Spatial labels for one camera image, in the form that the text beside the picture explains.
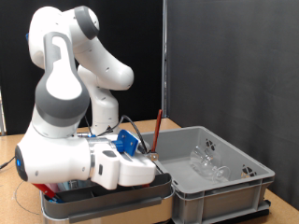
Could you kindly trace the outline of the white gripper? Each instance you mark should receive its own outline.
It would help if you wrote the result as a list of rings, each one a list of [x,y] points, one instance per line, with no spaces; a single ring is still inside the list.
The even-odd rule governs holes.
[[[152,161],[159,159],[159,154],[151,152],[149,159],[141,153],[129,156],[120,154],[111,144],[93,146],[94,168],[91,181],[105,189],[117,186],[131,187],[146,185],[153,181],[156,166]]]

